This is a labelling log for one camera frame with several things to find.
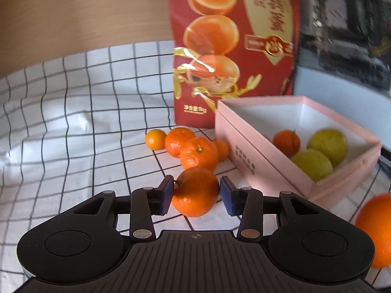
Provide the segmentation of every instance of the open box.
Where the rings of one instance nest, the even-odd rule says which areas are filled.
[[[348,154],[333,174],[316,183],[264,137],[272,139],[280,130],[295,130],[301,149],[306,149],[312,134],[322,128],[344,133]],[[253,188],[267,196],[293,191],[324,208],[337,204],[368,177],[382,147],[367,129],[298,96],[221,100],[216,112],[216,137],[229,142],[232,161]]]

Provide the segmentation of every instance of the mandarin orange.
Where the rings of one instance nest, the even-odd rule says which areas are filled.
[[[230,151],[228,143],[223,140],[216,140],[213,141],[213,143],[214,145],[216,145],[217,148],[218,160],[222,162],[228,159],[229,151]]]
[[[375,244],[376,269],[391,265],[391,194],[375,196],[364,205],[355,226],[366,232]]]
[[[165,147],[169,155],[179,157],[183,143],[194,138],[196,135],[187,128],[175,128],[171,130],[165,140]]]
[[[152,151],[164,149],[166,133],[160,129],[153,129],[145,136],[145,144]]]
[[[195,137],[183,143],[179,158],[184,169],[204,167],[214,171],[218,164],[218,151],[209,139]]]
[[[300,138],[291,130],[282,130],[273,138],[273,144],[287,157],[292,157],[300,150]]]
[[[192,167],[176,179],[171,203],[187,217],[200,217],[212,209],[219,192],[218,179],[211,171]]]

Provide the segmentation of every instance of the beige wall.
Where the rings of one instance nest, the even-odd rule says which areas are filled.
[[[168,0],[0,0],[0,77],[78,52],[169,39]]]

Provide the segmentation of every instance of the snack bag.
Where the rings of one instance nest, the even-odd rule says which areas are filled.
[[[170,0],[178,125],[213,128],[217,101],[292,93],[299,0]]]

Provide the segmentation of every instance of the tablecloth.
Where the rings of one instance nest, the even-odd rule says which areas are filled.
[[[0,78],[0,292],[11,293],[27,278],[16,245],[29,229],[104,190],[129,195],[177,177],[179,160],[144,144],[153,128],[174,128],[173,42],[114,46],[57,58]],[[192,129],[215,139],[213,129]],[[247,186],[227,160],[216,175]],[[332,212],[354,222],[359,207],[373,195],[389,193],[391,180],[377,166],[354,193]],[[218,201],[200,218],[173,207],[153,217],[156,234],[163,229],[214,230],[239,226]],[[264,234],[277,228],[265,215]],[[117,226],[129,232],[129,217]],[[391,270],[371,270],[369,283],[391,284]]]

